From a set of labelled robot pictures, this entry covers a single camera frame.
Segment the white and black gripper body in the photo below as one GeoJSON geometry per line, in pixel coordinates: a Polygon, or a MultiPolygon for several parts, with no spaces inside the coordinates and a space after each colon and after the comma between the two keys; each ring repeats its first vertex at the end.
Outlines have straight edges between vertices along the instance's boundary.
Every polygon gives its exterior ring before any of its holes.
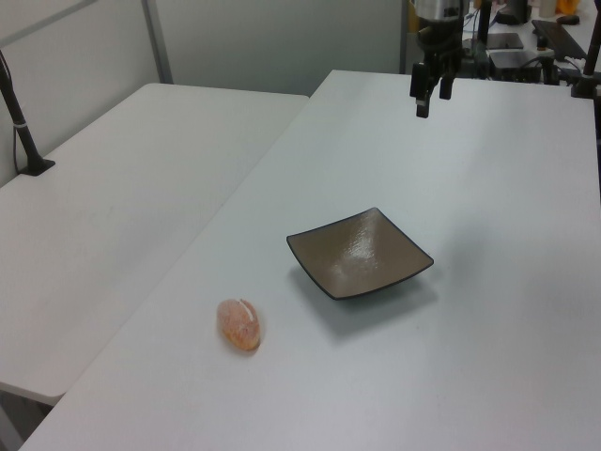
{"type": "Polygon", "coordinates": [[[424,52],[424,65],[431,77],[454,78],[460,70],[463,55],[463,20],[425,21],[418,32],[418,44],[424,52]]]}

